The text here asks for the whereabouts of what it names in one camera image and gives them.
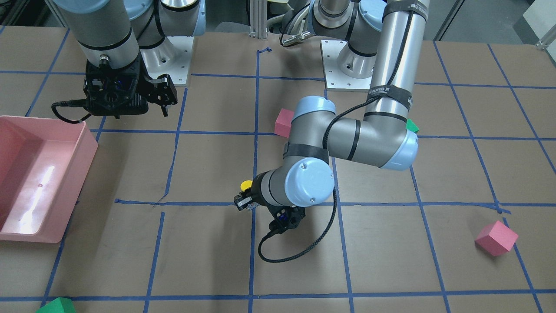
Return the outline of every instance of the green block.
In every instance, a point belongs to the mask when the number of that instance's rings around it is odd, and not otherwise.
[[[37,310],[36,313],[76,313],[73,303],[68,298],[56,298]]]
[[[417,125],[415,125],[415,123],[410,119],[408,119],[408,123],[407,123],[407,125],[405,125],[405,128],[407,130],[411,130],[414,133],[417,133],[419,131],[419,128],[417,127]]]

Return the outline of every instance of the yellow object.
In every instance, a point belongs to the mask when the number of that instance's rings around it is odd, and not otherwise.
[[[253,181],[252,180],[246,180],[243,183],[241,183],[241,191],[246,191],[247,189],[251,188],[251,185],[253,185]]]

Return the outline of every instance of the white mounting plate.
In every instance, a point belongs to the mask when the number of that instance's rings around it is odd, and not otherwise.
[[[155,69],[147,67],[148,74],[156,79],[162,74],[169,74],[176,87],[185,87],[189,77],[191,57],[193,56],[194,37],[168,37],[170,42],[178,50],[177,56],[172,62],[161,64]]]
[[[347,41],[321,40],[322,66],[326,77],[327,90],[364,91],[369,90],[371,79],[356,79],[342,72],[338,66],[338,55]]]

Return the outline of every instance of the cable connector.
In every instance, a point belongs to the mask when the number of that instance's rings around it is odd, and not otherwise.
[[[284,47],[291,47],[293,45],[296,45],[296,44],[302,42],[303,40],[305,40],[307,38],[311,38],[312,36],[314,36],[314,34],[312,34],[310,31],[304,31],[303,33],[299,33],[297,35],[293,35],[292,37],[290,37],[288,39],[282,40],[282,45]]]

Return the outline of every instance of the pink bin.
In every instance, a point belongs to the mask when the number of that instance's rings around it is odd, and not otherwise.
[[[97,146],[85,123],[0,116],[0,239],[59,242]]]

